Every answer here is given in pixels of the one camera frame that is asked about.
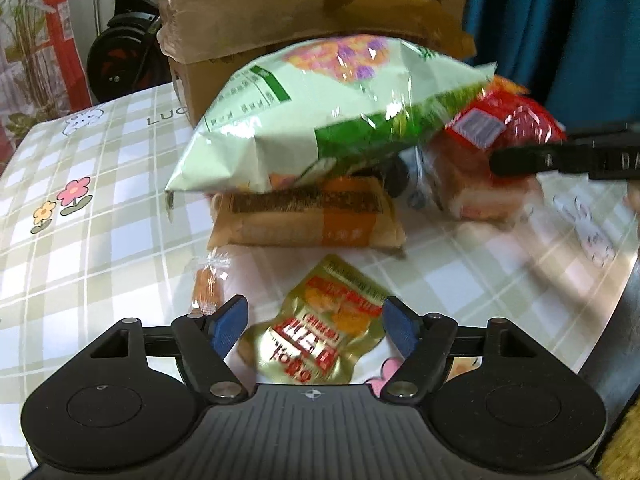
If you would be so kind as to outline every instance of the yellow fuzzy fabric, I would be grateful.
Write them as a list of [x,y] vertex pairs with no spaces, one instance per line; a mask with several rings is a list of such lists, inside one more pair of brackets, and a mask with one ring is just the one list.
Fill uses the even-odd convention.
[[640,480],[640,399],[626,413],[597,471],[603,480]]

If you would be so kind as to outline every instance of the light green snack bag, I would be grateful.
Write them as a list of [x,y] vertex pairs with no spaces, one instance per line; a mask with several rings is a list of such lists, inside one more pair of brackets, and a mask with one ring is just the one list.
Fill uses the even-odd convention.
[[231,76],[166,190],[264,193],[352,173],[428,140],[494,69],[378,36],[284,48]]

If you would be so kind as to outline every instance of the blue curtain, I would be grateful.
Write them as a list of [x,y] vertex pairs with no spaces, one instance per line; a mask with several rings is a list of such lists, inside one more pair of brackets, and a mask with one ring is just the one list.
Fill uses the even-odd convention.
[[640,119],[640,0],[468,0],[465,28],[568,127]]

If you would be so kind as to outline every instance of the checkered tablecloth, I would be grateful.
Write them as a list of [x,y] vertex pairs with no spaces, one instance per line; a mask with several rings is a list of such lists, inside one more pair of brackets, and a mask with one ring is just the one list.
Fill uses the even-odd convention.
[[[40,124],[0,179],[0,479],[28,471],[19,413],[42,381],[116,320],[167,324],[190,309],[190,261],[205,253],[209,209],[200,196],[178,195],[169,222],[162,193],[191,135],[184,112],[165,85]],[[251,323],[269,319],[336,252],[420,314],[479,326],[508,317],[578,370],[636,260],[636,227],[622,184],[542,182],[547,197],[580,196],[591,208],[617,252],[612,264],[595,267],[551,208],[509,231],[412,210],[403,198],[403,253],[232,247],[226,296],[248,298]],[[384,340],[358,362],[354,381],[378,375],[392,353]],[[228,362],[255,380],[237,355]],[[171,361],[151,365],[176,374]]]

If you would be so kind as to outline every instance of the cardboard box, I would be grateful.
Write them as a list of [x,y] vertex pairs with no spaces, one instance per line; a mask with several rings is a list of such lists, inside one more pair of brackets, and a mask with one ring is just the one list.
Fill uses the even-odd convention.
[[197,124],[228,78],[256,57],[309,38],[366,32],[462,59],[466,0],[159,0],[158,40],[180,102]]

